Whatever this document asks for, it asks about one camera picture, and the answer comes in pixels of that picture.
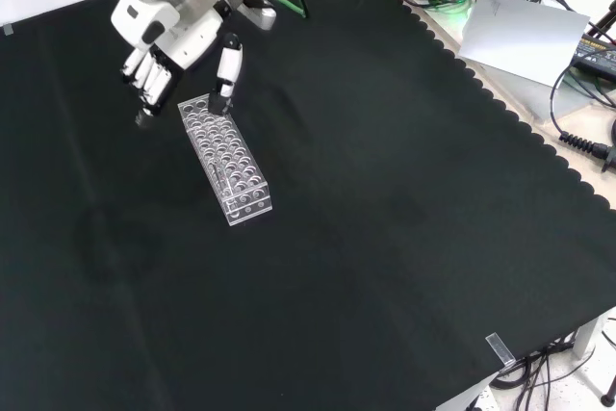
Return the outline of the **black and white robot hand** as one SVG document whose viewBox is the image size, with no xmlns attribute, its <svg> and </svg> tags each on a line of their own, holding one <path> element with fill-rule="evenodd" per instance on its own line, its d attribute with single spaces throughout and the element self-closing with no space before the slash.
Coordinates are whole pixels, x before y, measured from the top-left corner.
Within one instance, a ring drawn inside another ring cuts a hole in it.
<svg viewBox="0 0 616 411">
<path fill-rule="evenodd" d="M 121 68 L 122 79 L 137 90 L 140 128 L 160 114 L 178 79 L 196 64 L 218 38 L 233 0 L 204 0 L 205 11 L 193 19 L 181 16 L 168 1 L 119 0 L 111 21 L 133 47 Z"/>
</svg>

